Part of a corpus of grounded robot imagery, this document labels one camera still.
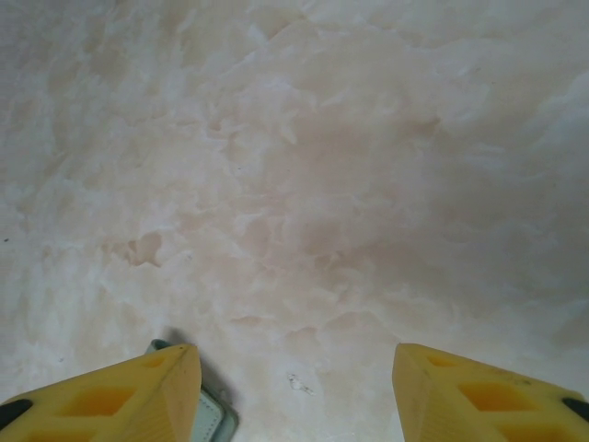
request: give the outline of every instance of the yellow 3d-printed part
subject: yellow 3d-printed part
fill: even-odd
[[[433,348],[400,344],[393,387],[405,442],[589,441],[579,393]]]
[[[197,348],[175,345],[10,399],[32,406],[0,442],[187,442],[200,390]]]

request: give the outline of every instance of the rectangular hole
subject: rectangular hole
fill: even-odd
[[[98,387],[79,393],[61,416],[112,416],[135,393],[135,389]]]
[[[146,366],[147,368],[156,368],[157,366],[161,366],[165,359],[166,358],[162,356],[152,357],[151,359],[143,362],[143,366]]]
[[[458,388],[482,412],[520,412],[536,409],[522,393],[507,384],[481,382],[459,385]]]
[[[96,433],[92,431],[39,431],[26,442],[89,442]]]
[[[566,430],[554,425],[505,425],[499,431],[509,442],[577,442]]]

